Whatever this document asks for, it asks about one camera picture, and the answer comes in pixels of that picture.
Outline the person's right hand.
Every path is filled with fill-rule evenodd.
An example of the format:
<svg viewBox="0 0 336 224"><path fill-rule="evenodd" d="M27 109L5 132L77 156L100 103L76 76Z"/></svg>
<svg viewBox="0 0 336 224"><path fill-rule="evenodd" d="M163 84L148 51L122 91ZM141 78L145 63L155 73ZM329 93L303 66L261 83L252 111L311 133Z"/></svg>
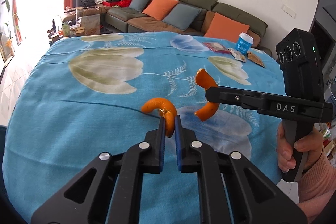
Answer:
<svg viewBox="0 0 336 224"><path fill-rule="evenodd" d="M286 141L285 131L282 123L280 123L277 129L276 152L278 158L278 167L283 172L288 172L289 170L294 169L296 166L296 161L293 157L294 149L298 152L307 152L307 159L303 170L308 170L318 161L323 152L323 136L314 127L313 131L309 135L296 141L292 147Z"/></svg>

